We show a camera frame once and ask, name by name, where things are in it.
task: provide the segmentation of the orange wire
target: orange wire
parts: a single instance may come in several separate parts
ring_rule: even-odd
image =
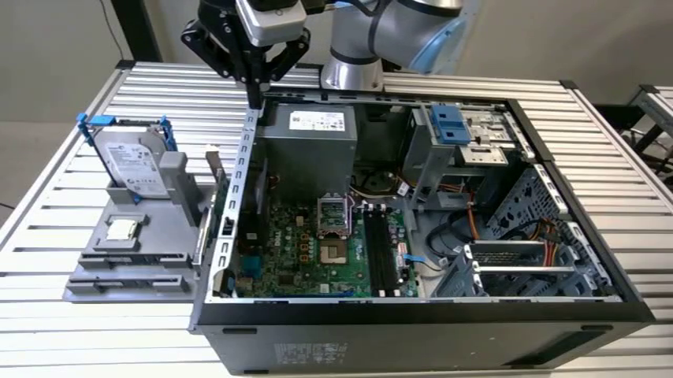
[[[474,192],[470,193],[470,203],[468,204],[468,221],[470,223],[470,231],[473,232],[473,238],[474,240],[480,240],[480,233],[477,231],[477,225],[474,222],[473,202],[474,202]]]

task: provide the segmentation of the green circuit board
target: green circuit board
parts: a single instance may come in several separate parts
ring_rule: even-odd
[[[372,297],[361,212],[353,213],[352,221],[353,232],[346,240],[318,239],[316,206],[274,205],[269,240],[261,256],[261,276],[246,277],[241,272],[237,292],[254,298]],[[388,222],[392,231],[404,229],[400,212],[388,215]],[[396,239],[392,239],[390,253],[394,256],[398,243],[409,245],[405,231],[396,231]],[[409,281],[398,288],[400,296],[418,296],[413,272],[410,274]]]

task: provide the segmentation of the white wall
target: white wall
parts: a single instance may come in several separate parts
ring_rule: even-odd
[[[2,0],[0,35],[0,120],[74,123],[119,61],[99,1]]]
[[[178,39],[198,0],[146,0],[173,61],[199,62]],[[625,102],[640,83],[673,84],[673,1],[481,0],[457,74],[571,79],[595,102]],[[312,50],[304,61],[329,57],[329,14],[312,17]]]

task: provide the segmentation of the blue latch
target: blue latch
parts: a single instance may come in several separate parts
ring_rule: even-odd
[[[166,146],[169,147],[169,151],[178,151],[177,138],[173,136],[173,125],[166,116],[159,119],[159,125],[165,132]]]
[[[436,129],[438,141],[442,144],[466,146],[473,141],[464,114],[457,106],[430,106],[430,121]]]
[[[405,260],[410,260],[413,262],[425,262],[425,257],[424,256],[414,256],[413,254],[405,254],[404,255]]]
[[[111,126],[117,123],[117,118],[115,116],[94,116],[93,120],[89,121],[89,124],[91,126]]]

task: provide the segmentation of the cables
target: cables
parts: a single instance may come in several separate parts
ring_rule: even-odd
[[[357,189],[354,185],[350,186],[350,190],[354,191],[354,193],[357,195],[360,195],[362,198],[369,198],[369,199],[389,198],[389,197],[394,197],[397,195],[396,192],[370,192],[370,193],[366,193],[365,189],[362,187]]]
[[[110,35],[113,37],[113,40],[115,41],[117,44],[117,49],[119,50],[119,58],[125,60],[125,54],[122,52],[122,46],[119,46],[119,41],[117,41],[117,36],[115,32],[113,31],[113,26],[110,25],[110,19],[107,18],[107,9],[106,9],[106,4],[103,3],[103,0],[98,0],[98,2],[102,3],[102,8],[103,8],[103,16],[106,17],[106,24],[107,24],[107,30],[110,31]]]
[[[509,240],[515,237],[515,235],[524,230],[528,226],[544,222],[544,219],[536,219],[531,220],[528,222],[521,223],[519,226],[515,226],[513,229],[511,229],[508,232],[505,232],[505,235],[503,235],[499,240]]]
[[[416,262],[424,264],[433,272],[442,272],[442,269],[434,268],[428,262],[425,261],[416,261]]]
[[[468,202],[468,222],[470,224],[470,232],[473,233],[473,239],[480,240],[480,232],[477,231],[477,223],[474,222],[473,206],[474,206],[474,192],[470,193],[470,201]]]
[[[458,232],[453,228],[453,224],[465,216],[468,215],[468,211],[454,211],[452,215],[449,216],[449,219],[446,222],[441,223],[433,230],[430,230],[429,234],[425,236],[425,245],[429,248],[430,252],[440,258],[454,258],[456,254],[446,254],[444,252],[440,252],[434,247],[433,247],[433,240],[434,238],[442,234],[442,232],[449,231],[456,239],[458,239],[464,243],[472,243],[473,238]]]

